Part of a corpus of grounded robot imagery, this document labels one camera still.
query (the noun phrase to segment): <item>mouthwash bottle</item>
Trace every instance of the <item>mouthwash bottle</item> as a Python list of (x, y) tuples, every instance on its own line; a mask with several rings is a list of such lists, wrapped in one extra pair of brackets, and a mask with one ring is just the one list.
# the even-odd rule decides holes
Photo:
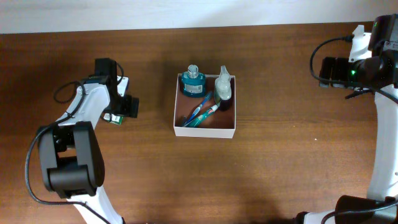
[(221, 66), (221, 73), (215, 81), (214, 100), (220, 111), (228, 110), (232, 105), (231, 77), (225, 65)]
[(184, 85), (184, 95), (189, 97), (205, 96), (206, 76), (199, 72), (196, 65), (190, 65), (188, 71), (182, 73), (182, 83)]

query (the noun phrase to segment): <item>open box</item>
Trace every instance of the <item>open box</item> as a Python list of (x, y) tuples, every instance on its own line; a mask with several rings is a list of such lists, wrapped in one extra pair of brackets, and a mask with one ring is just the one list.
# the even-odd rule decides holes
[[(206, 93), (215, 89), (215, 80), (218, 75), (206, 75)], [(184, 116), (190, 117), (192, 112), (204, 100), (204, 97), (191, 98), (183, 94), (181, 74), (177, 76), (177, 90), (174, 106), (174, 131), (176, 136), (204, 137), (204, 138), (232, 138), (236, 129), (236, 82), (231, 75), (232, 106), (226, 111), (217, 110), (207, 117), (197, 128), (181, 127)], [(215, 104), (214, 97), (203, 105), (197, 116), (203, 114)]]

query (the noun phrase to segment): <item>white box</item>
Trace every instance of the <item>white box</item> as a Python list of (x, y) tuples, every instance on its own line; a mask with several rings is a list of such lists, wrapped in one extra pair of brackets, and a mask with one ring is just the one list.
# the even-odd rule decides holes
[[(214, 92), (214, 81), (218, 75), (206, 75), (206, 92)], [(191, 116), (193, 110), (203, 101), (201, 98), (190, 98), (183, 94), (181, 74), (177, 76), (177, 89), (175, 92), (174, 106), (174, 131), (176, 136), (203, 137), (203, 138), (232, 138), (236, 129), (236, 82), (235, 76), (231, 75), (231, 89), (233, 104), (227, 111), (217, 110), (213, 115), (199, 125), (199, 128), (181, 127), (182, 117)], [(203, 105), (198, 115), (204, 113), (215, 104), (214, 98)]]

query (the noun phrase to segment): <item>wooden table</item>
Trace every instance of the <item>wooden table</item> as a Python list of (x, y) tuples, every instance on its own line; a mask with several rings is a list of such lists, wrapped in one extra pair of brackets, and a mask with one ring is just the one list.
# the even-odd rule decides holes
[[(344, 194), (365, 197), (376, 147), (373, 96), (344, 100), (349, 90), (319, 88), (308, 70), (320, 42), (357, 25), (0, 35), (0, 222), (83, 223), (72, 206), (28, 196), (24, 163), (37, 128), (68, 106), (53, 101), (54, 90), (92, 74), (98, 57), (117, 60), (140, 98), (137, 119), (100, 121), (95, 130), (105, 189), (127, 223), (267, 223), (332, 209)], [(325, 46), (315, 69), (350, 48)], [(226, 65), (236, 75), (233, 139), (175, 137), (175, 79), (190, 64), (208, 74)], [(44, 189), (36, 149), (30, 168), (37, 195), (57, 200)]]

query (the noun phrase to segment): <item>white background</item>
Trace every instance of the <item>white background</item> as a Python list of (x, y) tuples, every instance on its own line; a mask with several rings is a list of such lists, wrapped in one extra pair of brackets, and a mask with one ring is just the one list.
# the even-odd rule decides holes
[(0, 0), (0, 33), (373, 21), (398, 0)]

